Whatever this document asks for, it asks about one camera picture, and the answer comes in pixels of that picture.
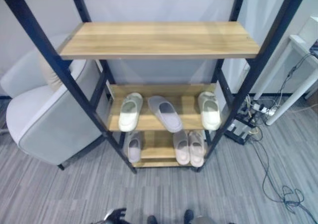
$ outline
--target black shoe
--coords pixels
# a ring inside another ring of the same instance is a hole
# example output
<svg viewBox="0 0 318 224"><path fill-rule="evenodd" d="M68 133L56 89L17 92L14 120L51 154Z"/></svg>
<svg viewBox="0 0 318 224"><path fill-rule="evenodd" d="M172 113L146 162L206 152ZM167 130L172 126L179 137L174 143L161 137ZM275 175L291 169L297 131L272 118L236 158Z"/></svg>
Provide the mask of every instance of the black shoe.
<svg viewBox="0 0 318 224"><path fill-rule="evenodd" d="M184 213L184 224L189 224L194 219L193 211L188 209Z"/></svg>
<svg viewBox="0 0 318 224"><path fill-rule="evenodd" d="M158 224L157 223L157 219L155 218L155 216L149 216L147 218L147 224Z"/></svg>

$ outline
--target slipper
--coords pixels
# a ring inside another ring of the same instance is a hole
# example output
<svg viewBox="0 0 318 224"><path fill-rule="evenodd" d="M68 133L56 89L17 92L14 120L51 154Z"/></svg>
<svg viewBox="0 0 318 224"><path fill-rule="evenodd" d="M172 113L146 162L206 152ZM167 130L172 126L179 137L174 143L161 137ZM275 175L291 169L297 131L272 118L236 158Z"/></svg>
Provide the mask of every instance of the slipper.
<svg viewBox="0 0 318 224"><path fill-rule="evenodd" d="M121 105L118 127L123 132L133 131L138 123L139 113L143 105L143 98L133 92L126 96Z"/></svg>
<svg viewBox="0 0 318 224"><path fill-rule="evenodd" d="M200 134L191 131L188 135L190 163L194 167L201 167L204 163L205 144Z"/></svg>
<svg viewBox="0 0 318 224"><path fill-rule="evenodd" d="M173 134L173 146L175 158L181 165L186 165L190 161L188 136L184 130Z"/></svg>
<svg viewBox="0 0 318 224"><path fill-rule="evenodd" d="M131 163L136 163L140 160L143 136L140 131L130 132L127 137L127 156Z"/></svg>
<svg viewBox="0 0 318 224"><path fill-rule="evenodd" d="M148 98L149 109L157 116L163 126L171 133L182 130L182 121L173 105L162 96Z"/></svg>
<svg viewBox="0 0 318 224"><path fill-rule="evenodd" d="M221 117L218 101L214 93L202 92L198 97L201 120L204 129L215 131L221 125Z"/></svg>

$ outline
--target baseboard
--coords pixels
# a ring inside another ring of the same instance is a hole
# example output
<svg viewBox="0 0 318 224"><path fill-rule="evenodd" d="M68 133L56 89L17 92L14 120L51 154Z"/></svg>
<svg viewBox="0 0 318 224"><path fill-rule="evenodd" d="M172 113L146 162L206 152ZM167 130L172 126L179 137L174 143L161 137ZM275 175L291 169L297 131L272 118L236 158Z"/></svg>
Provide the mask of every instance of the baseboard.
<svg viewBox="0 0 318 224"><path fill-rule="evenodd" d="M0 100L1 99L12 99L10 96L0 96Z"/></svg>
<svg viewBox="0 0 318 224"><path fill-rule="evenodd" d="M256 93L250 93L250 96L255 96ZM283 96L291 96L292 93L283 93ZM278 96L277 93L263 93L262 96Z"/></svg>

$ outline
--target wooden shelf board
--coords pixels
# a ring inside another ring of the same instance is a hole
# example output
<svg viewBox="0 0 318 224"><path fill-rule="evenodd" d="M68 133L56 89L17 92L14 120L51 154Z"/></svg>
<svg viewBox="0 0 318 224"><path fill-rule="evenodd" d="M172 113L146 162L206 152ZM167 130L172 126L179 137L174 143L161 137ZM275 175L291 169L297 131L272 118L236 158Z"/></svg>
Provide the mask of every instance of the wooden shelf board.
<svg viewBox="0 0 318 224"><path fill-rule="evenodd" d="M58 48L63 59L255 58L238 22L88 22Z"/></svg>
<svg viewBox="0 0 318 224"><path fill-rule="evenodd" d="M164 160L141 160L137 163L133 163L133 166L136 168L150 168L150 167L189 167L190 165L180 165L177 161L172 159Z"/></svg>
<svg viewBox="0 0 318 224"><path fill-rule="evenodd" d="M198 110L196 98L193 96L182 97L165 97L174 106L178 115L180 116L183 128L185 130L202 130L201 115ZM150 111L147 103L148 97L144 97L144 103L140 111L137 131L165 131L166 128L157 119L157 117ZM118 120L120 108L124 98L118 97L114 100L111 115L109 117L108 129L111 131L119 131Z"/></svg>
<svg viewBox="0 0 318 224"><path fill-rule="evenodd" d="M168 131L146 131L143 133L142 160L172 158L175 161L172 133Z"/></svg>
<svg viewBox="0 0 318 224"><path fill-rule="evenodd" d="M108 121L105 122L111 131L119 131L118 120L121 105L125 96L131 92L139 92L144 103L139 115L138 131L166 131L166 128L148 108L148 98L162 95L172 103L180 116L185 130L202 130L201 115L197 105L197 96L203 91L214 91L214 84L185 84L185 85L113 85L115 99L112 104Z"/></svg>

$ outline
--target floor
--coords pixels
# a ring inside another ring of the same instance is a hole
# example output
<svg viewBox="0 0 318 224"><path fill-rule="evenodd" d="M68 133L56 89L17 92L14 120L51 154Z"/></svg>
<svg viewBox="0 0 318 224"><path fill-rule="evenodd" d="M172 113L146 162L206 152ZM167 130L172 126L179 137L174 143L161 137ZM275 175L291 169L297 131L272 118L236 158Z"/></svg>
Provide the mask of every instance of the floor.
<svg viewBox="0 0 318 224"><path fill-rule="evenodd" d="M5 101L0 100L0 125ZM291 110L306 107L298 101ZM318 219L318 116L311 109L286 112L262 126L270 157L270 175L299 188L303 205ZM149 168L131 173L110 145L99 145L70 160L65 171L20 151L9 134L0 136L1 224L89 224L111 208L127 207L126 220L145 224L181 224L186 209L226 224L311 224L305 213L288 212L269 201L261 185L264 170L251 144L223 137L200 173L190 168ZM272 190L266 191L275 198Z"/></svg>

